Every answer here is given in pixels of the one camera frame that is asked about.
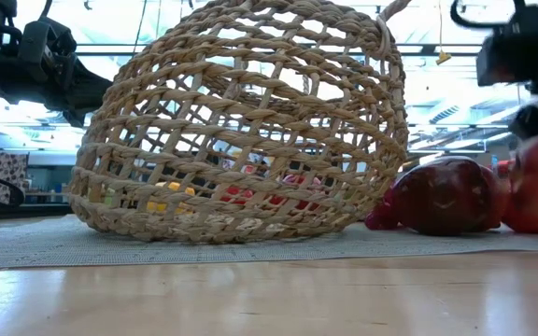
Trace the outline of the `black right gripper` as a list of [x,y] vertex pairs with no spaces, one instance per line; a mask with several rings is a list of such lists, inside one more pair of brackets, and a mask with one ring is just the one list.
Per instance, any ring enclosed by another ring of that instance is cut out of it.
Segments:
[[[538,93],[538,6],[519,5],[509,22],[494,29],[476,57],[477,85],[527,83]],[[538,136],[538,105],[525,105],[510,123],[520,139]]]

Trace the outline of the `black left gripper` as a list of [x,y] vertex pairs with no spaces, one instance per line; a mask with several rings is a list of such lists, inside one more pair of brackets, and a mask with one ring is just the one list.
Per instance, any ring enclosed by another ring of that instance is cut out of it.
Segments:
[[83,127],[112,82],[76,63],[76,48],[71,30],[59,22],[48,17],[29,22],[19,47],[21,62],[0,53],[0,98],[14,105],[30,101],[66,106],[64,118],[73,127]]

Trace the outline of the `dark maroon fruit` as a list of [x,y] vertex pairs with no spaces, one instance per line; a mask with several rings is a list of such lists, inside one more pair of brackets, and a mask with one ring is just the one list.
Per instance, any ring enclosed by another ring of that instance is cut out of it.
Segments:
[[389,212],[420,234],[456,236],[498,228],[508,200],[508,184],[492,170],[451,156],[403,175],[391,189]]

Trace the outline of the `yellow lemon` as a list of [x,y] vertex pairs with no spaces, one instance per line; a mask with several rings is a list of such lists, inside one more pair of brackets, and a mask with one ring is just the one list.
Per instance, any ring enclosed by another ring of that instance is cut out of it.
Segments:
[[[163,183],[158,182],[156,184],[157,187],[168,187],[171,190],[178,190],[180,188],[180,184],[178,182],[171,182],[171,183]],[[186,187],[185,189],[186,193],[194,196],[195,190],[190,187]],[[147,210],[150,212],[164,212],[166,210],[167,205],[165,203],[157,203],[157,202],[148,202]],[[184,205],[184,203],[181,203],[178,208],[176,209],[176,214],[189,214],[191,211],[187,209]]]

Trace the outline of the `woven wicker basket with handles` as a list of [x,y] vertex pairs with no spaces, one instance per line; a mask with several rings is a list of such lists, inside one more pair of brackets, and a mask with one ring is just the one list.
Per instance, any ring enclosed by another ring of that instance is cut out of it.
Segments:
[[[405,74],[388,21],[410,1],[375,16],[329,0],[195,9],[115,75],[78,150],[74,213],[101,232],[208,244],[317,236],[363,219],[406,158]],[[223,202],[230,186],[254,196]],[[189,214],[176,214],[181,203]]]

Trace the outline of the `floral patterned cloth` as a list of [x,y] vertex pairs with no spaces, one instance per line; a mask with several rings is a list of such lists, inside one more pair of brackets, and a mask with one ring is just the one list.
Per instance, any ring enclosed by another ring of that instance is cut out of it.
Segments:
[[[24,190],[28,155],[0,153],[0,179]],[[0,202],[9,203],[11,190],[0,183]]]

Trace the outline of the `purple grape bunch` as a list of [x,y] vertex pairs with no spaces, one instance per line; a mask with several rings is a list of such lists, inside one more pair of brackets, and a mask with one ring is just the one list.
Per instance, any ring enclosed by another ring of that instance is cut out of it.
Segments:
[[383,198],[375,205],[373,210],[364,220],[369,230],[395,230],[398,227],[398,219],[394,214],[392,188],[389,188]]

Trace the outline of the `grey woven placemat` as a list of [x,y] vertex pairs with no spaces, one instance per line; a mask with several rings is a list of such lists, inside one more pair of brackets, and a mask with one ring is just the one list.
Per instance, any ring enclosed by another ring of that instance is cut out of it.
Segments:
[[506,228],[460,237],[370,231],[353,224],[313,238],[244,244],[147,243],[101,233],[74,216],[0,228],[0,269],[138,264],[219,263],[428,256],[483,251],[538,251],[537,234]]

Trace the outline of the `black aluminium rig frame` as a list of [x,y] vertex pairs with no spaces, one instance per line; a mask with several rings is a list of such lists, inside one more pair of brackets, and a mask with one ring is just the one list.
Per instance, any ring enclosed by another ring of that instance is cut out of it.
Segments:
[[68,203],[22,204],[18,207],[0,207],[0,219],[19,219],[28,217],[56,217],[72,214]]

